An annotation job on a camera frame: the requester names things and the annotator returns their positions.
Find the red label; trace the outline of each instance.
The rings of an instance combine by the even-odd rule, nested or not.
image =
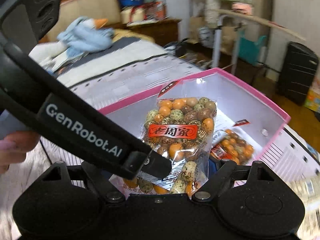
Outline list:
[[[211,149],[210,155],[218,160],[230,159],[232,160],[232,155],[225,152],[225,150],[220,146],[216,145]]]
[[[159,103],[162,102],[162,101],[172,101],[172,100],[176,100],[176,98],[161,98],[159,100]]]
[[[268,22],[271,23],[271,24],[273,24],[273,25],[275,25],[275,26],[278,26],[278,27],[287,29],[286,27],[283,27],[283,26],[281,26],[281,25],[279,25],[279,24],[277,24],[277,23],[275,23],[275,22],[272,22],[272,21],[268,21]]]
[[[197,138],[197,132],[198,126],[196,124],[151,124],[149,127],[148,136],[166,136],[170,138],[184,138],[193,140]]]
[[[172,81],[170,84],[168,84],[166,87],[164,87],[158,97],[162,96],[164,93],[168,92],[171,88],[173,88],[176,84],[178,84],[180,82],[180,80],[177,80],[177,81]]]
[[[240,120],[238,122],[236,122],[233,127],[236,127],[236,126],[242,126],[242,125],[246,125],[246,124],[249,124],[250,122],[246,119],[243,119],[243,120]]]

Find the pink box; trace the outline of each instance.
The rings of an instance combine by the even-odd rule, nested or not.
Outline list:
[[[196,87],[196,82],[192,82],[194,87],[191,85],[186,91],[188,97],[201,96],[218,100],[215,130],[228,128],[234,122],[243,119],[250,122],[240,129],[242,135],[245,134],[244,139],[256,149],[253,160],[265,152],[290,120],[290,116],[265,95],[220,68],[183,79],[194,78],[201,79],[202,84]],[[145,90],[102,108],[100,112],[139,138],[141,125],[148,111],[155,107],[161,89],[162,86],[158,86]]]

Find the pillow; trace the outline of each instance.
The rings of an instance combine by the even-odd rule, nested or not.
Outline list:
[[[32,51],[29,53],[29,57],[31,57],[35,62],[40,64],[47,58],[56,57],[60,53],[64,52],[66,49],[67,47],[61,41],[41,43],[36,45],[32,49]]]

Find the gray cloth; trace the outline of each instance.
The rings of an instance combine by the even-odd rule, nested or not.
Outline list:
[[[105,49],[105,50],[99,51],[99,52],[95,52],[95,53],[90,53],[87,56],[82,57],[77,62],[71,63],[71,64],[68,64],[68,65],[64,66],[63,69],[59,72],[59,75],[67,72],[71,68],[79,67],[79,66],[81,66],[81,65],[83,65],[83,64],[85,64],[85,63],[87,63],[87,62],[89,62],[89,61],[91,61],[93,59],[96,59],[96,58],[102,57],[104,55],[110,54],[110,53],[112,53],[112,52],[114,52],[114,51],[116,51],[118,49],[123,49],[124,47],[130,45],[131,43],[139,41],[139,40],[140,40],[139,38],[134,38],[134,37],[121,38],[118,41],[116,41],[113,44],[113,46],[111,46],[108,49]]]

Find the metal pole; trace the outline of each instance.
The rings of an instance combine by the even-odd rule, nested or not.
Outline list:
[[[238,56],[239,56],[239,50],[240,50],[240,31],[241,30],[241,24],[240,27],[237,28],[237,40],[236,43],[233,47],[233,52],[232,52],[232,58],[231,58],[231,65],[232,65],[232,69],[231,69],[231,74],[235,75],[236,74],[236,68],[237,68],[237,61],[238,61]]]
[[[218,19],[218,27],[214,32],[214,44],[212,49],[212,68],[219,67],[220,47],[222,36],[222,21],[227,15],[220,15]]]

